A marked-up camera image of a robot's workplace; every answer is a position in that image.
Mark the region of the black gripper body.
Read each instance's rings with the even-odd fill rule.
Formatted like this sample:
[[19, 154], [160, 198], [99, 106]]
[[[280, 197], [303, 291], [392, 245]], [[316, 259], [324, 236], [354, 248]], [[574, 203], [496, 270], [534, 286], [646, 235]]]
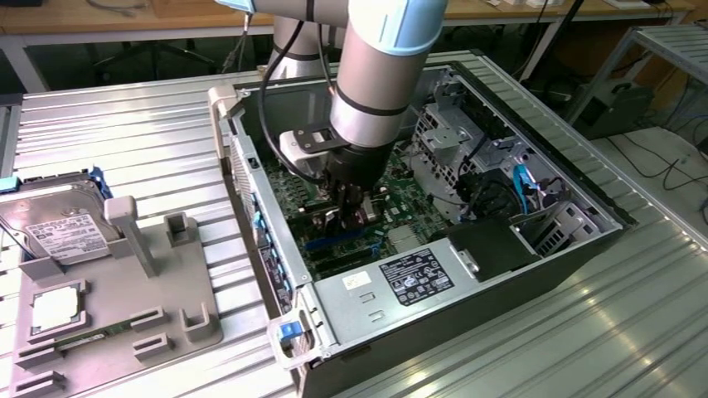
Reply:
[[384, 174], [392, 150], [392, 144], [378, 148], [355, 145], [336, 148], [328, 152], [326, 172], [334, 173], [348, 186], [359, 186], [368, 192]]

